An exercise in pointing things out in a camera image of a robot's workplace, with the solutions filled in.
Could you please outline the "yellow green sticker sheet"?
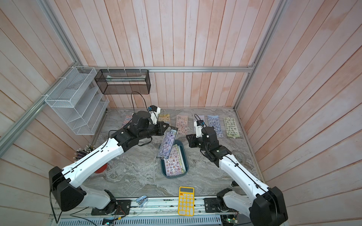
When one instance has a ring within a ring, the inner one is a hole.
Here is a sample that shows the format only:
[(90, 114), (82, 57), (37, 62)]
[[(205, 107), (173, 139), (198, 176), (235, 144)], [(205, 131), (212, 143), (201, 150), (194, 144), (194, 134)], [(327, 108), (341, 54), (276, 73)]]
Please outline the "yellow green sticker sheet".
[(164, 123), (171, 124), (171, 117), (169, 114), (158, 115), (158, 121), (163, 121)]

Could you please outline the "teal storage tray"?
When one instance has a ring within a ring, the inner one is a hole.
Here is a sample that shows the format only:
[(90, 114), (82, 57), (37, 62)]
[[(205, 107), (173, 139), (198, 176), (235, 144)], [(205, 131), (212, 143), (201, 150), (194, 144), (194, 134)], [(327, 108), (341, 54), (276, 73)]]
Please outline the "teal storage tray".
[(189, 165), (188, 165), (188, 162), (187, 162), (187, 158), (186, 158), (186, 152), (184, 150), (184, 146), (183, 146), (183, 143), (180, 141), (180, 140), (175, 140), (174, 141), (174, 145), (179, 145), (180, 146), (180, 149), (181, 149), (181, 153), (182, 153), (182, 156), (183, 156), (183, 161), (184, 161), (184, 164), (185, 164), (185, 168), (186, 168), (186, 172), (180, 176), (175, 176), (175, 177), (168, 177), (166, 176), (166, 172), (165, 172), (165, 166), (164, 166), (164, 160), (161, 160), (161, 171), (163, 173), (163, 175), (168, 178), (168, 179), (174, 179), (174, 178), (177, 178), (177, 177), (182, 177), (184, 176), (188, 170), (189, 170)]

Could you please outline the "purple cartoon sticker sheet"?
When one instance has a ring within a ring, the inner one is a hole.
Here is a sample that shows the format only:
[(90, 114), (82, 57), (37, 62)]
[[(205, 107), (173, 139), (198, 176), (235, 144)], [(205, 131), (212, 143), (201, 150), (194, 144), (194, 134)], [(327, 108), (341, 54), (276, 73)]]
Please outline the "purple cartoon sticker sheet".
[(163, 141), (159, 147), (157, 158), (159, 159), (169, 158), (170, 152), (174, 145), (174, 141), (176, 140), (177, 132), (178, 128), (172, 126), (165, 131)]

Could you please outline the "blue penguin sticker sheet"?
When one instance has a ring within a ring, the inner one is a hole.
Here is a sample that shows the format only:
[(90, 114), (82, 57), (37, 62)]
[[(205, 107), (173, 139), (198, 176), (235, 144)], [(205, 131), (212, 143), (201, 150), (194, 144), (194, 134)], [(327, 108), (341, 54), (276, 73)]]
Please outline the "blue penguin sticker sheet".
[(220, 124), (220, 117), (218, 115), (208, 115), (208, 122), (210, 127), (214, 127), (218, 138), (223, 137), (222, 128)]

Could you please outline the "translucent bubble sticker sheet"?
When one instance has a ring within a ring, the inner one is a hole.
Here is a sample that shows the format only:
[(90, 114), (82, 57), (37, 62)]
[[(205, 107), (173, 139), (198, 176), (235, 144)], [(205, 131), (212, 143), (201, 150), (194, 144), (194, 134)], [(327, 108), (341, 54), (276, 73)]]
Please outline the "translucent bubble sticker sheet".
[(204, 115), (197, 115), (197, 114), (194, 114), (194, 124), (197, 125), (197, 126), (205, 126), (205, 116)]

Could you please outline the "pink character sticker sheet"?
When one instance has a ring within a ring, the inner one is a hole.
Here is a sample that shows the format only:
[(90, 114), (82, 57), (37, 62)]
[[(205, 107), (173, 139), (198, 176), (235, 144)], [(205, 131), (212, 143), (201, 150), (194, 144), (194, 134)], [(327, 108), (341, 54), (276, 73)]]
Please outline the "pink character sticker sheet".
[(180, 176), (186, 172), (183, 156), (179, 145), (173, 145), (169, 158), (164, 160), (165, 172), (168, 177)]

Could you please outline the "cat sticker sheet pink blue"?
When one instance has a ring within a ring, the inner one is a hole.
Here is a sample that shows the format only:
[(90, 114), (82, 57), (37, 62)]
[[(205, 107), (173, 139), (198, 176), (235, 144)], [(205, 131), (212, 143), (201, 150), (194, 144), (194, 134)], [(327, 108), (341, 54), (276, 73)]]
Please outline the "cat sticker sheet pink blue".
[(127, 115), (123, 121), (122, 128), (125, 127), (132, 120), (132, 118), (132, 115)]

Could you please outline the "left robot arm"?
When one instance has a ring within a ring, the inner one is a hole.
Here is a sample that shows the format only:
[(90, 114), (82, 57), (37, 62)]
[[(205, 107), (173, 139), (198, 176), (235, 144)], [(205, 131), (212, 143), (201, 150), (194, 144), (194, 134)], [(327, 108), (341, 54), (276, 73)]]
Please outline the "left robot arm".
[(131, 120), (114, 131), (107, 141), (82, 159), (49, 171), (50, 195), (54, 196), (63, 212), (76, 207), (91, 207), (105, 214), (117, 210), (117, 200), (108, 190), (95, 190), (83, 186), (83, 182), (112, 159), (122, 155), (139, 141), (153, 136), (162, 136), (168, 123), (158, 120), (161, 109), (155, 105), (147, 111), (133, 113)]

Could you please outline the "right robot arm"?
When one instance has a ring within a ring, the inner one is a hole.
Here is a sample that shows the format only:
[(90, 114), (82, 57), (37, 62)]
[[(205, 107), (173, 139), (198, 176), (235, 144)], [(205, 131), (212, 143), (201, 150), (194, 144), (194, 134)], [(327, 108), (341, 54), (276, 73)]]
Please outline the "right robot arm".
[(186, 136), (189, 146), (199, 148), (204, 157), (225, 171), (245, 193), (222, 190), (217, 195), (221, 206), (249, 216), (254, 226), (289, 225), (282, 191), (269, 187), (242, 166), (228, 148), (220, 145), (213, 127), (197, 122), (195, 130), (195, 134)]

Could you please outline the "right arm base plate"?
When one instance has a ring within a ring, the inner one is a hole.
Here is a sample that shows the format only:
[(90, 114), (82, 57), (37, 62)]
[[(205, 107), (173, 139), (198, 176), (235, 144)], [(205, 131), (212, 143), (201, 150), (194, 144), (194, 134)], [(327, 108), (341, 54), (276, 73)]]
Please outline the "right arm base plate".
[(222, 213), (222, 212), (238, 213), (237, 210), (227, 207), (223, 198), (221, 197), (204, 198), (204, 207), (206, 213)]

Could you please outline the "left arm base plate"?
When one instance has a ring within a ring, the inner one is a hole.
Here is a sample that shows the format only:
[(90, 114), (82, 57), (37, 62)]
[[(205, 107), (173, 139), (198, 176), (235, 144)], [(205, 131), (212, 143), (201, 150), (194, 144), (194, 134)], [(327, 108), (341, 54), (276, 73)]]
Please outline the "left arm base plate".
[(130, 212), (132, 201), (131, 200), (116, 200), (111, 201), (104, 209), (93, 208), (91, 211), (92, 216), (101, 215), (128, 215)]

